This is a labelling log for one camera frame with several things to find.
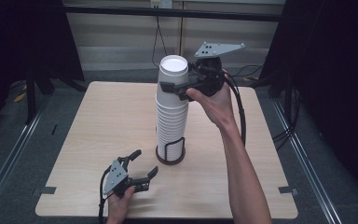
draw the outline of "finger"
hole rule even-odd
[[[126,192],[124,192],[124,197],[123,197],[123,199],[126,200],[126,201],[129,201],[134,192],[135,192],[135,187],[129,187],[129,188],[127,188],[127,189],[126,189]]]
[[[119,199],[118,196],[112,190],[110,190],[106,195],[109,202],[116,201]]]
[[[194,88],[187,89],[186,94],[200,104],[203,104],[203,102],[205,102],[205,96],[202,94],[202,92]]]

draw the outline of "human arm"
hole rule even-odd
[[[106,224],[121,224],[127,216],[130,199],[135,192],[134,187],[130,187],[120,199],[116,194],[110,196],[108,201],[108,215]]]
[[[219,129],[227,160],[228,196],[235,223],[271,223],[269,207],[234,119],[230,88],[211,97],[195,89],[186,94],[198,101]]]

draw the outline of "black curtain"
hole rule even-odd
[[[30,4],[62,6],[60,0],[0,0],[0,109],[10,84],[30,70],[36,80],[84,80],[66,14],[21,7]]]
[[[291,76],[324,139],[358,180],[358,0],[305,2],[286,1],[284,13],[308,18],[279,24],[260,79],[277,95]]]

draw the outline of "black rod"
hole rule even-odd
[[[25,122],[30,124],[36,115],[36,97],[34,93],[34,71],[32,68],[26,73],[26,83],[27,83],[27,104],[28,104],[28,118]]]
[[[159,16],[159,17],[179,17],[179,18],[199,18],[199,19],[219,19],[234,21],[280,21],[281,15],[273,14],[250,14],[238,12],[217,12],[200,10],[183,10],[167,8],[148,8],[148,7],[96,7],[86,5],[63,4],[62,6],[53,5],[30,5],[17,4],[14,6],[18,10],[48,10],[64,11],[69,13],[91,13],[91,14],[112,14],[112,15],[134,15],[134,16]]]

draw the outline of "human hand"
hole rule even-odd
[[[124,221],[129,210],[129,203],[132,194],[135,192],[134,187],[130,187],[124,193],[123,198],[119,198],[116,194],[110,196],[108,201],[108,216],[106,224],[120,224]]]
[[[186,95],[201,104],[208,118],[219,129],[224,128],[232,122],[235,123],[231,92],[227,83],[223,85],[220,91],[210,97],[193,88],[188,89]]]

